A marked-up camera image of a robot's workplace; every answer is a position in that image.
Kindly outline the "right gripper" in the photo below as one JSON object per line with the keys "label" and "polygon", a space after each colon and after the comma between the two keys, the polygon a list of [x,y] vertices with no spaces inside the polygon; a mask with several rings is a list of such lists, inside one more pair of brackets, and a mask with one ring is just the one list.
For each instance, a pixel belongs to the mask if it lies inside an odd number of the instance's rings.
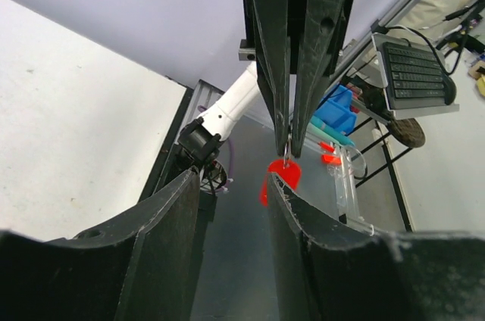
{"label": "right gripper", "polygon": [[257,61],[258,84],[282,156],[289,134],[289,73],[296,75],[292,155],[337,66],[354,0],[242,0],[245,36],[241,61]]}

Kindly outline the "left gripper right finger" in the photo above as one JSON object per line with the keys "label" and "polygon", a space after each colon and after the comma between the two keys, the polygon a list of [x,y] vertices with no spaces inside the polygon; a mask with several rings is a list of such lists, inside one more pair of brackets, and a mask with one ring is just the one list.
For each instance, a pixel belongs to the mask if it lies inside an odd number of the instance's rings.
{"label": "left gripper right finger", "polygon": [[482,320],[484,236],[362,232],[267,178],[282,320]]}

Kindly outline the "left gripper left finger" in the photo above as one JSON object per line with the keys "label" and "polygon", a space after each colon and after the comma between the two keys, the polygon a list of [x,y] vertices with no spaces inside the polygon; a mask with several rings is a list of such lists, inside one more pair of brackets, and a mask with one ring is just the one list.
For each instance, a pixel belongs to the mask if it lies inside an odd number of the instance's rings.
{"label": "left gripper left finger", "polygon": [[180,320],[199,203],[189,169],[72,239],[1,233],[3,320]]}

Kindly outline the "red key tag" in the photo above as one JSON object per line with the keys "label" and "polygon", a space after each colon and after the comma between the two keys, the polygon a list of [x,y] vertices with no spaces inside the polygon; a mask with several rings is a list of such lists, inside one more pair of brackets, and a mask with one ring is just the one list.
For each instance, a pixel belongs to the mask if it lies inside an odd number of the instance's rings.
{"label": "red key tag", "polygon": [[302,175],[301,167],[294,160],[278,159],[270,163],[263,179],[260,202],[263,206],[268,205],[268,184],[270,173],[276,173],[291,189],[296,190]]}

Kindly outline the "metal keyring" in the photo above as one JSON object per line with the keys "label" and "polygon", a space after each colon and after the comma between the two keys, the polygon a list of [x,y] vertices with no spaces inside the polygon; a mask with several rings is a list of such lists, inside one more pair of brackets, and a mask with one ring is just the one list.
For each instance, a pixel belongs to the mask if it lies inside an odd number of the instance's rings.
{"label": "metal keyring", "polygon": [[292,155],[291,145],[292,145],[292,134],[291,132],[289,132],[286,139],[284,151],[283,151],[283,169],[286,169],[289,167],[289,162],[291,161],[291,155]]}

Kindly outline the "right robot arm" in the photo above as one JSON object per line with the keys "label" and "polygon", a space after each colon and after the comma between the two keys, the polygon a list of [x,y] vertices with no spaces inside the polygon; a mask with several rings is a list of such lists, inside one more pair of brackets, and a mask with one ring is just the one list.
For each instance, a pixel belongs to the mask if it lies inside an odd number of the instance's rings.
{"label": "right robot arm", "polygon": [[336,78],[353,0],[243,0],[249,65],[178,139],[183,159],[214,160],[262,97],[279,157],[300,157],[311,116]]}

